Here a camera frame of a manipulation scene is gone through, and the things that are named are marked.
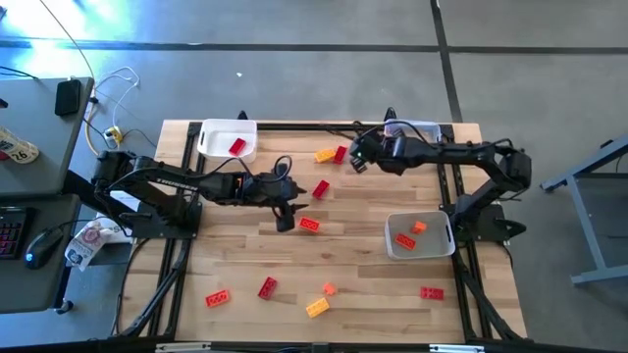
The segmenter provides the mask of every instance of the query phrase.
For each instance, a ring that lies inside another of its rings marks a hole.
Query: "yellow lego brick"
[[[316,163],[324,163],[334,158],[334,156],[336,156],[336,151],[333,149],[326,149],[316,152],[314,157],[316,157]]]
[[[307,315],[310,316],[310,319],[313,319],[321,315],[322,312],[326,311],[329,308],[330,304],[327,302],[327,299],[321,298],[310,304],[307,308],[305,308],[305,310],[307,311]]]

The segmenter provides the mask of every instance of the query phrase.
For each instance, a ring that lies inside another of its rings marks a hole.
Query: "lego brick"
[[[307,311],[307,315],[309,315],[310,319],[313,319],[321,315],[321,313],[329,308],[330,304],[327,302],[327,299],[321,298],[314,303],[308,305],[307,308],[305,308],[305,311]]]
[[[240,152],[242,152],[242,149],[244,149],[245,145],[246,145],[246,141],[244,141],[241,138],[238,138],[234,142],[234,145],[232,145],[232,148],[229,149],[229,153],[237,157],[239,156]]]
[[[334,158],[334,156],[336,156],[336,151],[333,149],[324,149],[316,152],[314,158],[316,158],[316,163],[325,163]]]
[[[397,244],[403,246],[404,248],[408,250],[413,250],[414,246],[416,245],[416,241],[414,239],[401,233],[396,235],[394,242],[396,242]]]
[[[412,232],[415,234],[420,234],[423,231],[425,231],[428,228],[428,225],[424,224],[423,222],[417,222],[414,224],[414,227],[412,227]]]
[[[264,300],[268,300],[271,298],[271,295],[273,295],[273,292],[275,291],[276,287],[277,287],[277,280],[272,277],[268,277],[266,278],[264,285],[262,285],[262,289],[259,290],[259,293],[257,294],[257,296]]]
[[[421,298],[444,300],[445,291],[440,288],[421,287]]]
[[[312,196],[319,200],[322,199],[323,194],[325,193],[325,191],[327,191],[329,187],[330,184],[328,182],[321,180],[321,182],[318,183],[318,186],[316,186],[316,188],[314,189],[314,192],[312,192]]]
[[[327,282],[323,285],[323,291],[325,291],[325,294],[327,295],[334,295],[336,294],[336,288],[334,287],[333,284]]]
[[[207,307],[209,308],[213,308],[215,306],[225,304],[228,301],[229,301],[229,292],[226,289],[216,292],[205,298],[205,304],[207,304]]]
[[[314,231],[314,232],[318,231],[318,227],[320,225],[321,224],[318,221],[314,221],[305,217],[302,217],[298,223],[299,227],[302,227],[302,228],[305,228],[307,230]]]
[[[346,147],[338,146],[338,150],[336,150],[336,155],[334,156],[335,164],[342,164],[344,160],[344,154],[346,153]]]

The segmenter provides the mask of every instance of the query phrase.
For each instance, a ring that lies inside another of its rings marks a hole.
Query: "gray metal frame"
[[[628,134],[624,134],[621,137],[606,144],[606,146],[601,148],[593,156],[585,160],[582,164],[572,168],[568,172],[541,183],[541,189],[545,192],[552,192],[557,187],[560,187],[562,185],[567,185],[567,187],[569,187],[569,191],[571,192],[571,196],[573,198],[573,203],[576,207],[576,212],[578,213],[578,218],[580,219],[580,224],[582,225],[582,230],[585,233],[587,243],[589,244],[589,248],[591,249],[591,254],[593,255],[594,262],[596,263],[596,270],[585,272],[578,276],[572,276],[571,281],[574,284],[619,277],[628,277],[628,265],[615,267],[608,267],[606,265],[606,262],[602,255],[602,251],[600,250],[600,245],[598,244],[594,226],[590,219],[591,215],[587,211],[585,202],[583,201],[583,197],[580,193],[580,188],[578,187],[577,183],[578,177],[590,174],[596,169],[623,156],[626,152],[628,152]]]

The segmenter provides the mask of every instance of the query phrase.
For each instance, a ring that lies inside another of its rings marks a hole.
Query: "power adapter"
[[[122,132],[117,126],[107,128],[105,132],[103,132],[103,135],[105,136],[105,141],[107,142],[108,146],[115,145],[116,147],[118,147],[122,143]]]

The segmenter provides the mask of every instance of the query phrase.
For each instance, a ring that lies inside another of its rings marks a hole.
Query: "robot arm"
[[[480,211],[506,192],[522,192],[530,187],[532,162],[522,150],[512,147],[509,140],[489,143],[428,143],[417,137],[382,136],[364,133],[353,140],[349,154],[351,165],[358,172],[366,163],[377,164],[382,171],[401,176],[408,168],[423,164],[458,164],[484,170],[488,180],[472,195],[462,195],[450,217],[453,226],[474,222]]]
[[[221,173],[217,170],[200,174],[129,152],[105,151],[98,157],[92,183],[97,193],[112,190],[127,192],[153,207],[168,225],[184,226],[189,201],[179,195],[168,195],[150,182],[198,193],[218,205],[272,208],[277,217],[278,231],[286,231],[294,228],[296,210],[306,207],[288,203],[306,191],[292,181],[287,170],[286,165],[278,164],[270,173],[258,175],[249,172]]]

